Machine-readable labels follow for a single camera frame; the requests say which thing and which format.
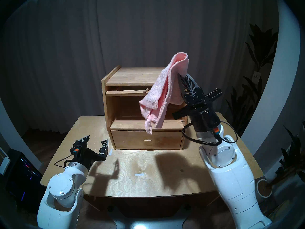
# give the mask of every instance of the wooden drawer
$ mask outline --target wooden drawer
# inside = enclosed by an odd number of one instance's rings
[[[117,149],[180,149],[181,131],[111,131]]]

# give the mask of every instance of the plant pot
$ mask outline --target plant pot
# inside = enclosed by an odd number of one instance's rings
[[[256,190],[258,194],[263,198],[268,198],[272,194],[272,190],[267,188],[268,182],[265,179],[260,179],[256,184]]]

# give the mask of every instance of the wooden cabinet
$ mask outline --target wooden cabinet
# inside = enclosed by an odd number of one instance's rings
[[[174,120],[172,113],[182,105],[169,104],[161,129],[149,135],[139,101],[149,92],[164,67],[122,68],[117,66],[102,79],[106,127],[115,149],[182,149],[181,130],[187,117]]]

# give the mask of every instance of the wooden table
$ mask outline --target wooden table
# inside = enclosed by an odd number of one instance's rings
[[[225,121],[220,113],[217,115]],[[235,138],[234,131],[226,124],[223,126],[224,135]],[[187,134],[196,138],[193,126]],[[53,175],[63,172],[54,163],[70,155],[75,140],[86,135],[90,135],[88,147],[98,153],[101,141],[109,138],[105,116],[81,116],[76,121],[48,165],[40,181],[42,185],[46,186]],[[262,177],[262,170],[240,138],[237,145],[254,178]],[[199,146],[185,140],[183,150],[113,150],[106,161],[94,163],[81,187],[85,195],[96,197],[164,197],[213,191],[215,186],[201,160]]]

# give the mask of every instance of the potted plant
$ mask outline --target potted plant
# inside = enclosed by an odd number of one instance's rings
[[[273,185],[285,180],[291,175],[298,174],[301,180],[305,182],[305,173],[303,172],[305,170],[305,151],[301,150],[300,138],[297,135],[293,136],[286,127],[284,128],[292,140],[290,149],[287,153],[285,149],[281,148],[284,159],[280,160],[282,166],[276,170],[276,178],[270,183],[267,183],[265,179],[258,181],[257,191],[264,198],[271,195]]]
[[[272,34],[272,29],[262,32],[261,29],[255,24],[250,24],[253,35],[249,34],[253,43],[253,49],[246,42],[249,54],[256,65],[255,74],[260,74],[260,70],[266,64],[273,63],[275,56],[278,32]],[[232,123],[231,125],[236,130],[239,136],[245,131],[263,93],[262,78],[258,78],[258,82],[254,83],[248,77],[243,76],[247,81],[247,84],[243,84],[243,93],[237,97],[237,92],[233,88],[231,94],[231,103],[227,101],[231,114]]]

